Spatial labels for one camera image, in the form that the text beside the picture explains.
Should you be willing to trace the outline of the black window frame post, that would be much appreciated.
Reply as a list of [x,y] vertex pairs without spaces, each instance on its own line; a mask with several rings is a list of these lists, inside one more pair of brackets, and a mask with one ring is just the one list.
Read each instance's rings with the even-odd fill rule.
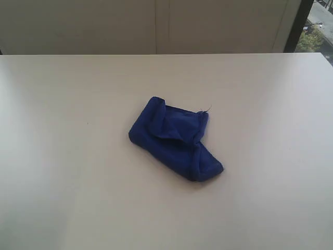
[[314,0],[302,0],[289,33],[284,53],[293,53],[303,31],[304,24],[308,18]]

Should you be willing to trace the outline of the blue terry towel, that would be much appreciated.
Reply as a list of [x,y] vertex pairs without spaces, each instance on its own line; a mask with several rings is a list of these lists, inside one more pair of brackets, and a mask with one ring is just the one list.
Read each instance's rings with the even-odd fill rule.
[[207,111],[168,106],[154,96],[131,127],[129,139],[185,179],[205,182],[224,170],[201,142],[208,119]]

